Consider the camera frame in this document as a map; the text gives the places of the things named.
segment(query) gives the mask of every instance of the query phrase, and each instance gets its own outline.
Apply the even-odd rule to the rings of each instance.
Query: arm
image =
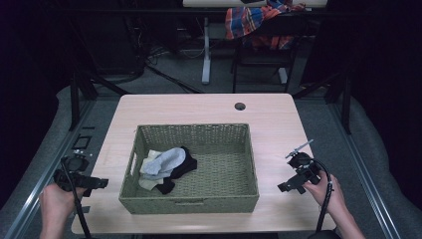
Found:
[[[78,195],[82,195],[85,189],[77,188]],[[43,229],[41,239],[62,238],[66,220],[75,207],[74,194],[62,190],[56,183],[44,188],[39,196]]]
[[[327,178],[322,171],[319,173],[319,177],[319,184],[313,185],[310,182],[306,182],[304,188],[313,195],[319,205],[322,205],[326,193]],[[333,192],[331,193],[327,212],[337,225],[341,236],[344,239],[365,238],[345,205],[344,196],[337,178],[332,175],[331,180]]]

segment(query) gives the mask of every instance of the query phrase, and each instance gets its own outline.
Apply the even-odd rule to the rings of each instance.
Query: basket handle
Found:
[[[203,206],[204,201],[193,201],[193,202],[174,202],[176,206]]]

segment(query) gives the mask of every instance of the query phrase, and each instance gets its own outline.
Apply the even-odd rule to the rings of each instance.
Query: clothing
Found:
[[[182,164],[186,157],[185,150],[174,147],[160,154],[155,160],[148,162],[143,168],[143,178],[155,180],[168,177],[173,168]]]
[[[145,173],[145,166],[155,160],[159,155],[161,154],[160,151],[155,151],[155,150],[150,150],[148,152],[148,157],[145,158],[142,162],[142,166],[140,167],[140,173],[144,174]],[[156,180],[149,180],[149,179],[145,179],[143,178],[143,176],[139,179],[139,185],[147,190],[152,190],[152,188],[154,188],[157,184],[163,184],[164,180],[163,178],[159,178]]]
[[[232,40],[247,36],[258,29],[263,21],[291,11],[304,11],[305,6],[304,3],[293,5],[292,0],[286,0],[283,3],[267,0],[267,5],[261,8],[229,8],[225,23],[226,38]],[[244,45],[254,48],[266,46],[270,49],[283,49],[284,47],[288,47],[292,40],[292,36],[268,38],[247,37],[244,39]]]
[[[186,172],[196,169],[197,164],[197,160],[185,146],[174,147],[165,152],[150,150],[148,158],[142,162],[138,183],[147,190],[156,188],[162,194],[167,194],[175,186],[172,179],[178,179]]]

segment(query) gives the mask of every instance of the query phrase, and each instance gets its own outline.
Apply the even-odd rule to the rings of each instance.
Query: table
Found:
[[[236,103],[245,104],[237,111]],[[118,200],[139,124],[234,123],[250,126],[260,198],[252,213],[132,215]],[[281,192],[296,173],[285,156],[307,142],[295,103],[287,94],[126,95],[106,134],[92,176],[105,189],[84,198],[93,234],[241,233],[315,230],[319,209],[310,193]],[[312,155],[306,146],[304,152]],[[329,215],[323,228],[335,227]],[[78,216],[72,231],[83,234]]]
[[[295,0],[294,4],[305,3],[308,9],[323,8],[327,0]],[[267,0],[257,0],[253,3],[245,4],[241,0],[183,0],[183,7],[189,8],[231,8],[231,7],[262,7],[267,4]],[[208,18],[204,19],[204,65],[202,69],[202,84],[210,83],[211,74],[211,54],[209,45],[209,22]]]
[[[183,7],[192,8],[231,8],[231,7],[262,7],[266,0],[257,0],[257,2],[244,4],[241,0],[183,0]],[[202,68],[202,84],[210,83],[211,74],[211,56],[210,56],[210,38],[208,17],[204,18],[204,65]]]

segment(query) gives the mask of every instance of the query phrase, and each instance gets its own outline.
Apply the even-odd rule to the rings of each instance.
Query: table leg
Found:
[[[204,20],[204,67],[202,69],[202,84],[208,85],[210,83],[211,74],[211,56],[210,56],[210,36],[209,36],[208,18]]]

